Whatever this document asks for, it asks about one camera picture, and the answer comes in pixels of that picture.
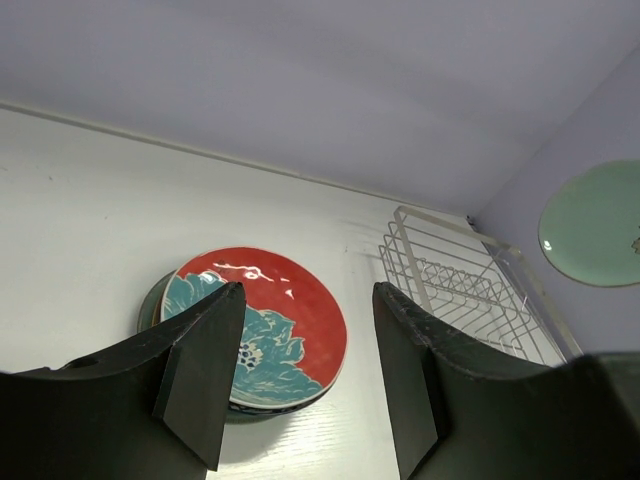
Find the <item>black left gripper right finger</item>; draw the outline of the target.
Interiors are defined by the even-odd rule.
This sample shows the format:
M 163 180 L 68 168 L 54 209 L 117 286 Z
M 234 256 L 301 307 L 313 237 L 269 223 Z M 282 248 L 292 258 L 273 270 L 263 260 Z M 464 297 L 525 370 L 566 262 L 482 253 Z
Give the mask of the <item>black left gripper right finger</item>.
M 523 360 L 377 283 L 373 315 L 404 479 L 635 479 L 639 357 Z

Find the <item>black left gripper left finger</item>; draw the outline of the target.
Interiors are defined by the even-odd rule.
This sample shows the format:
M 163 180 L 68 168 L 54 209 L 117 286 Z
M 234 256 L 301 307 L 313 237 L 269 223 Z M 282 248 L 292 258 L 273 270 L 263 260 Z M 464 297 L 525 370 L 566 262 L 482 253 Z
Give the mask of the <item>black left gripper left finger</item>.
M 53 370 L 1 377 L 5 479 L 203 479 L 219 465 L 245 316 L 231 282 Z

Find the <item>teal blue plate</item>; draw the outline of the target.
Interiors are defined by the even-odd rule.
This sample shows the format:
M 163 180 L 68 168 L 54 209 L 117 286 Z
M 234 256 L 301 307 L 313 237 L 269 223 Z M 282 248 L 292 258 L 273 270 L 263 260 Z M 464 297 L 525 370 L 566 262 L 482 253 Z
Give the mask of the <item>teal blue plate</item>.
M 164 295 L 165 288 L 169 283 L 173 273 L 170 272 L 163 276 L 147 293 L 142 301 L 137 322 L 137 332 L 140 333 L 146 329 L 152 328 L 152 317 L 154 307 L 160 295 Z M 253 407 L 245 407 L 229 402 L 226 422 L 227 423 L 246 423 L 258 422 L 279 415 L 284 415 L 287 410 L 260 410 Z

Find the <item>red plate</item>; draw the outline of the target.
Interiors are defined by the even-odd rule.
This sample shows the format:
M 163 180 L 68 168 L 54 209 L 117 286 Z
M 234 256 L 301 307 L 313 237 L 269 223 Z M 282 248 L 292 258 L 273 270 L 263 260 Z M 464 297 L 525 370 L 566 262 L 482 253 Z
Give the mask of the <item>red plate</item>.
M 232 388 L 253 392 L 311 383 L 333 386 L 347 350 L 344 317 L 326 286 L 285 256 L 228 247 L 190 259 L 165 288 L 162 321 L 230 282 L 241 283 L 246 295 Z

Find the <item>green floral plate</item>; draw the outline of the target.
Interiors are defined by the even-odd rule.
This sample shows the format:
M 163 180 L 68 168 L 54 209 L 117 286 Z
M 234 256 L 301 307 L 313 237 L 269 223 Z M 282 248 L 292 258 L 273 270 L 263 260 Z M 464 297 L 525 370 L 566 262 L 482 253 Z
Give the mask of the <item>green floral plate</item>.
M 571 178 L 547 201 L 538 224 L 547 262 L 578 283 L 639 283 L 639 161 L 613 160 Z

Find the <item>dark blue patterned plate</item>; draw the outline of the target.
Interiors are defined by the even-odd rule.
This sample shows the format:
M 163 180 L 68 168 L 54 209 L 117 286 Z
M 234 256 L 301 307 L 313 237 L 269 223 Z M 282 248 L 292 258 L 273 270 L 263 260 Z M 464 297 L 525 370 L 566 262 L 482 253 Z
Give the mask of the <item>dark blue patterned plate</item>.
M 231 411 L 244 415 L 276 416 L 292 413 L 312 405 L 326 395 L 332 386 L 318 383 L 289 385 L 269 390 L 247 392 L 233 387 L 229 401 Z

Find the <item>beige bird plate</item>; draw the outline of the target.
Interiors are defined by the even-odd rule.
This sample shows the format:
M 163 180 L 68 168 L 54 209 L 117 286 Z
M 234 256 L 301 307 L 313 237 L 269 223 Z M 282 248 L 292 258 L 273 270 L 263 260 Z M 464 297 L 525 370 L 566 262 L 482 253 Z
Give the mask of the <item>beige bird plate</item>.
M 152 317 L 152 326 L 158 325 L 162 321 L 161 319 L 162 310 L 163 310 L 163 295 L 160 295 L 154 307 L 153 317 Z

